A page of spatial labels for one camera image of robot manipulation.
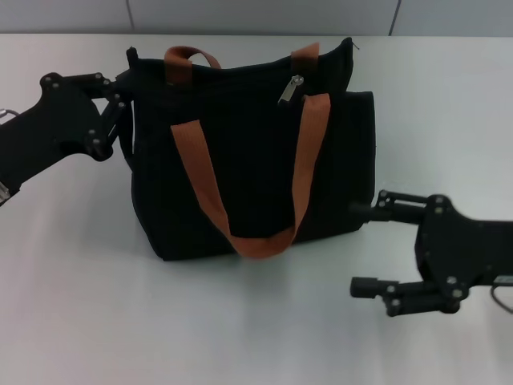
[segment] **zipper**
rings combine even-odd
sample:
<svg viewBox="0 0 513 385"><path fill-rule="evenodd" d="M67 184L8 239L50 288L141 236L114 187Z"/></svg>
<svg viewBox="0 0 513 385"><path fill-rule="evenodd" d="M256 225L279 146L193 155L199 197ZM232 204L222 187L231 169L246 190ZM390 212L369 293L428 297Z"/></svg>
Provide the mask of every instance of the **zipper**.
<svg viewBox="0 0 513 385"><path fill-rule="evenodd" d="M278 105L282 105L283 103L289 104L292 100L292 97L296 93L296 89L301 87L304 82L305 78L303 78L302 76L293 76L287 84L287 87L285 87L285 89L283 90L283 93L281 94L278 100Z"/></svg>
<svg viewBox="0 0 513 385"><path fill-rule="evenodd" d="M245 79L241 81L240 79L234 78L230 79L231 81L228 82L215 82L210 83L208 85L193 88L191 90L180 90L175 89L170 94L169 90L164 91L164 94L162 96L156 96L157 99L164 99L165 103L168 104L170 101L176 100L177 102L183 102L186 98L193 98L192 100L198 100L208 97L214 97L214 96L224 96L226 94L229 94L230 92L248 92L251 93L252 91L255 91L256 89L261 88L274 88L276 90L276 93L280 91L280 84L283 84L284 78L286 79L286 76L284 76L283 73L276 74L274 76L263 76L262 80L259 81L259 79Z"/></svg>

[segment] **bag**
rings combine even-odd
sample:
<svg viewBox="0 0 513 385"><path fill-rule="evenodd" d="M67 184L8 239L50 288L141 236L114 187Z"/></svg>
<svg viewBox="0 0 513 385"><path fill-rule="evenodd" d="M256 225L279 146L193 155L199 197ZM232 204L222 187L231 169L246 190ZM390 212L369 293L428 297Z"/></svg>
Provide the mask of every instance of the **bag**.
<svg viewBox="0 0 513 385"><path fill-rule="evenodd" d="M212 67L192 65L195 53ZM374 197L374 101L346 92L350 38L325 55L314 44L227 70L191 47L127 57L117 88L133 99L135 134L127 109L119 138L161 258L270 257L362 226L348 205Z"/></svg>

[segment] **white wall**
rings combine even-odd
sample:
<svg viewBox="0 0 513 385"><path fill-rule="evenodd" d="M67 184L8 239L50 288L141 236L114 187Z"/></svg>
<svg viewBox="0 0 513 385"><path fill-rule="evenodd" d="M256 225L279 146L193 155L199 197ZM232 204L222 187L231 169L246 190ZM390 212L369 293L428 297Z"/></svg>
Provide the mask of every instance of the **white wall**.
<svg viewBox="0 0 513 385"><path fill-rule="evenodd" d="M397 0L131 0L135 28L199 34L386 35Z"/></svg>
<svg viewBox="0 0 513 385"><path fill-rule="evenodd" d="M0 0L0 32L129 32L125 0Z"/></svg>
<svg viewBox="0 0 513 385"><path fill-rule="evenodd" d="M402 0L394 35L513 36L512 0Z"/></svg>
<svg viewBox="0 0 513 385"><path fill-rule="evenodd" d="M126 0L0 0L0 32L387 35L397 0L129 0L128 5Z"/></svg>

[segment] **orange strap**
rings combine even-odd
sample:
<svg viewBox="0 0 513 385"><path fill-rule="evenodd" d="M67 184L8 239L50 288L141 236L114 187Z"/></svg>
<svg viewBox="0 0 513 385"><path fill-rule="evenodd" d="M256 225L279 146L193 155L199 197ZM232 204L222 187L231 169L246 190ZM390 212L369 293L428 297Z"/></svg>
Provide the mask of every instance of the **orange strap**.
<svg viewBox="0 0 513 385"><path fill-rule="evenodd" d="M319 43L310 44L305 48L294 51L290 57L294 73L314 72L317 70L317 62L319 61Z"/></svg>
<svg viewBox="0 0 513 385"><path fill-rule="evenodd" d="M189 58L202 54L210 67L221 69L221 65L212 55L194 47L176 46L166 51L164 65L166 80L170 84L190 84L192 82L192 62ZM319 59L319 43L310 44L305 48L294 51L291 55L292 69L298 74L305 71L315 71Z"/></svg>
<svg viewBox="0 0 513 385"><path fill-rule="evenodd" d="M200 121L171 127L178 153L201 209L240 255L271 257L292 244L308 208L313 170L325 136L330 108L328 94L305 97L293 175L294 226L269 238L242 238L231 234L228 214L221 200Z"/></svg>
<svg viewBox="0 0 513 385"><path fill-rule="evenodd" d="M221 65L212 55L194 47L171 47L164 56L166 67L166 80L170 84L188 84L192 82L192 62L189 58L195 54L202 54L210 67L221 69Z"/></svg>

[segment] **white table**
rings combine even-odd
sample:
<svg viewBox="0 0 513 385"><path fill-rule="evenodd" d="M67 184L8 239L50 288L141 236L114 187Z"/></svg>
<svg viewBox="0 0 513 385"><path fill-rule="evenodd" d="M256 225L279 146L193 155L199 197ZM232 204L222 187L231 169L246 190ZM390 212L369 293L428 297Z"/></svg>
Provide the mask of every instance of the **white table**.
<svg viewBox="0 0 513 385"><path fill-rule="evenodd" d="M47 72L127 68L198 46L224 67L337 37L0 36L0 107L23 111ZM446 193L513 219L513 39L355 38L351 91L373 91L377 189ZM418 280L416 228L366 225L269 261L163 263L135 218L116 147L72 156L0 209L0 384L510 384L513 318L473 289L456 315L387 318L352 276Z"/></svg>

